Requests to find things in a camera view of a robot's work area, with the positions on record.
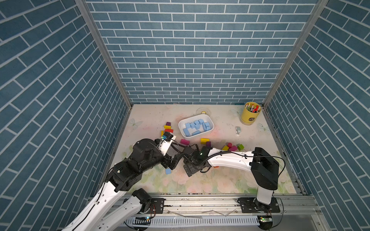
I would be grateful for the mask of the light blue block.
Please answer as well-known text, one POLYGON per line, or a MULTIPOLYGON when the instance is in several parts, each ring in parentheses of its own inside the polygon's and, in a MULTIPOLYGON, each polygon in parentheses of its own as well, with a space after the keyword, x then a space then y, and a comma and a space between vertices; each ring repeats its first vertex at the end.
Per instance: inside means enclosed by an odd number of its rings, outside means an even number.
POLYGON ((211 125, 210 125, 209 122, 202 123, 202 126, 203 126, 204 131, 210 131, 211 130, 211 125))

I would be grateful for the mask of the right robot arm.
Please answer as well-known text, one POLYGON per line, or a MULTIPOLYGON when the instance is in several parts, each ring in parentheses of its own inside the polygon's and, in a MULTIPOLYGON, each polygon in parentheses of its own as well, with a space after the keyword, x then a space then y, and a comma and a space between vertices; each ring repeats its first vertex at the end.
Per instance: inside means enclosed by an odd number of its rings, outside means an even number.
POLYGON ((184 173, 193 177, 187 192, 250 193, 250 211, 278 213, 273 194, 282 191, 286 163, 279 154, 269 154, 260 147, 239 151, 236 147, 222 150, 204 146, 186 146, 179 152, 183 157, 184 173))

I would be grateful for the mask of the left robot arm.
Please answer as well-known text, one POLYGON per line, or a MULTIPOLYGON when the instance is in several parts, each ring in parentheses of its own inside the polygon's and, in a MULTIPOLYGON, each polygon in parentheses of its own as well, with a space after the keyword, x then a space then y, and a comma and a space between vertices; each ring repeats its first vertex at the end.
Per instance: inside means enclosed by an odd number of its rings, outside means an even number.
POLYGON ((110 209, 142 179, 145 171, 157 165, 171 169, 176 167, 181 157, 167 155, 167 151, 174 142, 175 137, 172 135, 156 140, 138 141, 133 146, 131 155, 114 165, 101 189, 64 230, 112 231, 131 216, 147 211, 150 207, 151 196, 144 189, 133 192, 132 196, 113 212, 110 212, 110 209))

